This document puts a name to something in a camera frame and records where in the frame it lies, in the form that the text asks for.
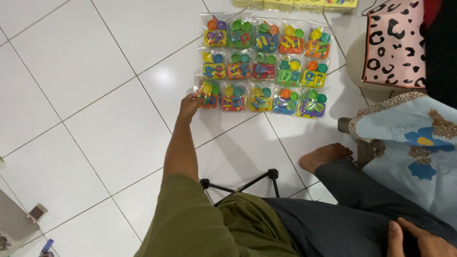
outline tripod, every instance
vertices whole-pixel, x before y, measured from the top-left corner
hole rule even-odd
[[[243,185],[243,186],[237,188],[236,190],[233,190],[233,189],[230,189],[230,188],[227,188],[227,187],[218,186],[218,185],[215,185],[215,184],[211,184],[209,182],[209,179],[207,179],[207,178],[200,179],[200,185],[202,186],[203,189],[208,189],[208,188],[212,187],[212,188],[219,189],[219,190],[226,191],[226,192],[230,193],[228,196],[224,197],[222,200],[220,200],[219,202],[214,204],[214,206],[217,207],[227,197],[232,196],[235,193],[242,192],[243,190],[245,190],[246,188],[254,185],[255,183],[257,183],[258,181],[260,181],[264,177],[268,177],[269,179],[271,179],[273,181],[273,187],[275,188],[275,195],[276,195],[276,197],[279,197],[278,185],[276,184],[276,179],[278,179],[278,176],[279,175],[278,175],[278,170],[277,169],[269,169],[267,172],[265,172],[262,175],[258,176],[257,178],[255,178],[251,182],[247,183],[246,185]]]

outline red fabric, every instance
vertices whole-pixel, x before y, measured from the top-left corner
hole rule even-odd
[[[424,0],[424,23],[427,29],[435,20],[443,0]]]

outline black fabric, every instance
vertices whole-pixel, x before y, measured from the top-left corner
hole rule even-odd
[[[425,33],[427,94],[457,108],[457,1],[444,0]]]
[[[379,184],[346,161],[321,165],[316,177],[340,206],[293,198],[265,198],[303,257],[385,257],[388,223],[403,217],[457,246],[457,232],[415,203]],[[404,231],[407,257],[419,256]]]

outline bare foot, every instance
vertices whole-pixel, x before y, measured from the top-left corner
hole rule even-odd
[[[338,161],[343,158],[347,158],[351,161],[353,158],[350,155],[352,154],[353,152],[349,150],[349,148],[344,147],[344,145],[341,145],[340,143],[335,143],[322,146],[308,154],[303,155],[300,157],[298,164],[302,169],[314,174],[317,167],[322,164]]]

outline dark gray pants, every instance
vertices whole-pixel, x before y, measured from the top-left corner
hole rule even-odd
[[[447,223],[387,189],[347,161],[321,165],[316,177],[340,206],[291,198],[265,198],[303,257],[386,257],[388,223],[403,217],[457,246]],[[406,256],[419,256],[416,239],[404,231]]]

